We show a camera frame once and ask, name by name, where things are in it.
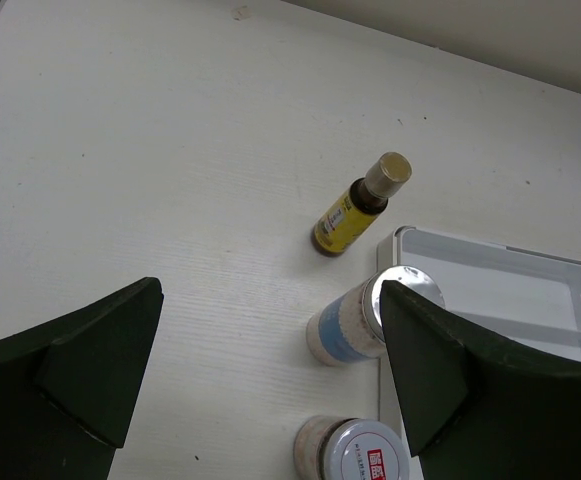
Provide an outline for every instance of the jar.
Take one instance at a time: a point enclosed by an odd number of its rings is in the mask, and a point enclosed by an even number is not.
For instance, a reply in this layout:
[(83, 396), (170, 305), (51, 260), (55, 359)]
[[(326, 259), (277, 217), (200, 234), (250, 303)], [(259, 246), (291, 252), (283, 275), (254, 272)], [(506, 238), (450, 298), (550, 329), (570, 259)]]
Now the jar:
[(408, 454), (376, 420), (318, 416), (301, 427), (294, 463), (302, 480), (408, 480)]
[(397, 280), (445, 307), (441, 290), (426, 273), (414, 267), (390, 267), (312, 316), (306, 341), (317, 360), (339, 366), (378, 358), (386, 352), (379, 306), (384, 280)]

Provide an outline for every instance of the white lid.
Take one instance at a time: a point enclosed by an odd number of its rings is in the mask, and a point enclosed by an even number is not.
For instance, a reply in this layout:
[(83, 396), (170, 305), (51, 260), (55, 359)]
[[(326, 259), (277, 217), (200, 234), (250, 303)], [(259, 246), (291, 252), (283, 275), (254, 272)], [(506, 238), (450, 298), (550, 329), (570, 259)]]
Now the white lid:
[(408, 480), (401, 440), (375, 420), (350, 420), (334, 431), (323, 453), (326, 480)]

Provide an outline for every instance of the white table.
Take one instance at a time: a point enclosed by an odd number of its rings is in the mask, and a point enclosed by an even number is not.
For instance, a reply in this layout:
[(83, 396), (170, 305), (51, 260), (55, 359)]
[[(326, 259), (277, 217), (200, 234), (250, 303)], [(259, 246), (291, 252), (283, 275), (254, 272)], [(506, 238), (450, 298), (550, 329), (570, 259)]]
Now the white table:
[[(0, 338), (140, 277), (165, 293), (115, 479), (291, 479), (311, 415), (375, 416), (309, 316), (414, 224), (581, 259), (581, 96), (281, 2), (0, 12)], [(343, 257), (315, 219), (378, 156), (414, 176)]]

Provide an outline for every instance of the plastic container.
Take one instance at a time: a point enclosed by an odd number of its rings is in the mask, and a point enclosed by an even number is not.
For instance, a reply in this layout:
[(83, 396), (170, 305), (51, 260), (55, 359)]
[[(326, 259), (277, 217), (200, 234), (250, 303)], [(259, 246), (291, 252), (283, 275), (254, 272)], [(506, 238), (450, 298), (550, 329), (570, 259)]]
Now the plastic container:
[(376, 420), (313, 417), (294, 443), (302, 480), (408, 480), (409, 460), (401, 440)]
[(444, 306), (437, 284), (421, 270), (392, 267), (377, 273), (312, 316), (306, 341), (312, 354), (330, 366), (371, 360), (386, 351), (379, 295), (384, 280), (397, 280)]
[[(448, 311), (529, 347), (581, 361), (581, 261), (405, 226), (379, 243), (377, 265), (421, 268), (443, 290)], [(387, 356), (380, 366), (379, 419), (401, 431)], [(417, 458), (410, 474), (423, 478)]]

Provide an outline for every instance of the bottle cap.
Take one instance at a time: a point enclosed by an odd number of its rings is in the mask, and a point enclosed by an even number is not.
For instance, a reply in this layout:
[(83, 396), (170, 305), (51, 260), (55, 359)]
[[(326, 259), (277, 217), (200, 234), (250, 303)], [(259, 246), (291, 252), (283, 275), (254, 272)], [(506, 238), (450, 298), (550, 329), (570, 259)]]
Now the bottle cap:
[(327, 480), (408, 480), (410, 463), (401, 439), (374, 420), (351, 420), (334, 431), (323, 453)]
[(410, 162), (400, 153), (388, 152), (381, 155), (364, 180), (368, 191), (375, 197), (390, 198), (412, 175)]
[(380, 304), (381, 288), (384, 280), (396, 280), (441, 308), (446, 308), (443, 293), (441, 293), (435, 281), (418, 268), (399, 265), (377, 273), (368, 282), (363, 292), (362, 305), (363, 316), (368, 322), (368, 326), (382, 342), (386, 341), (383, 336)]

